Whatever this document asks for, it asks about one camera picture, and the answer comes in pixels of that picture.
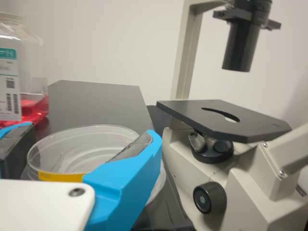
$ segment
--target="yellow label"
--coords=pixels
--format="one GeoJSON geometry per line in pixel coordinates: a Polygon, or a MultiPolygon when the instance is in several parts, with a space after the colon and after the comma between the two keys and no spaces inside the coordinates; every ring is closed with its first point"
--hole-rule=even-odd
{"type": "Polygon", "coordinates": [[[79,174],[55,174],[38,171],[38,178],[43,181],[82,182],[84,173],[79,174]]]}

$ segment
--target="barcode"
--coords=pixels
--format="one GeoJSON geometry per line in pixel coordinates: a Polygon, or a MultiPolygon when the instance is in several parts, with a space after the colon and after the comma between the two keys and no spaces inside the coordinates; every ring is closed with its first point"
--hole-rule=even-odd
{"type": "Polygon", "coordinates": [[[18,96],[17,94],[13,94],[13,102],[14,102],[14,113],[19,113],[19,105],[18,105],[18,96]]]}
{"type": "Polygon", "coordinates": [[[6,88],[15,88],[15,82],[14,80],[7,80],[6,81],[6,88]]]}
{"type": "Polygon", "coordinates": [[[11,98],[11,94],[6,94],[6,104],[7,104],[7,110],[9,112],[12,111],[12,98],[11,98]]]}

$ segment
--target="flask label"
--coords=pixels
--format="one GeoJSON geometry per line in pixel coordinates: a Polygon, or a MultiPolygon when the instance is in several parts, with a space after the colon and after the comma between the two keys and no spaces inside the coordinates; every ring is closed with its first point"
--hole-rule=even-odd
{"type": "Polygon", "coordinates": [[[0,120],[21,121],[17,52],[0,48],[0,120]]]}

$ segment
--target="white microscope base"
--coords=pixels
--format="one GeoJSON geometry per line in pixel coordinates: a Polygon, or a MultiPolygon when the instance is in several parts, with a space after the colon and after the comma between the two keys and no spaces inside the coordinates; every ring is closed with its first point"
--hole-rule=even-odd
{"type": "Polygon", "coordinates": [[[239,153],[250,149],[249,145],[235,143],[237,152],[231,159],[214,165],[204,164],[191,153],[187,139],[191,131],[165,128],[163,153],[183,208],[198,231],[304,230],[308,214],[307,196],[301,197],[294,192],[283,200],[271,201],[251,176],[234,168],[238,164],[239,153]],[[224,215],[203,215],[193,202],[194,188],[208,181],[216,181],[225,188],[228,201],[224,215]]]}

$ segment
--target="blue plastic holder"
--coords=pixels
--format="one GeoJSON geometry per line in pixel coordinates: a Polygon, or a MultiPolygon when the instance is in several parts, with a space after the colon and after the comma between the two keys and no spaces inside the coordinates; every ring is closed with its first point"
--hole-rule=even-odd
{"type": "Polygon", "coordinates": [[[150,197],[160,173],[162,140],[152,130],[152,142],[139,155],[108,162],[83,176],[95,190],[95,204],[85,230],[129,231],[150,197]]]}
{"type": "Polygon", "coordinates": [[[20,123],[20,124],[15,124],[6,128],[2,128],[0,129],[0,139],[5,136],[5,134],[7,134],[8,132],[10,132],[11,130],[15,129],[15,128],[20,128],[23,126],[31,126],[32,123],[31,122],[24,122],[24,123],[20,123]]]}

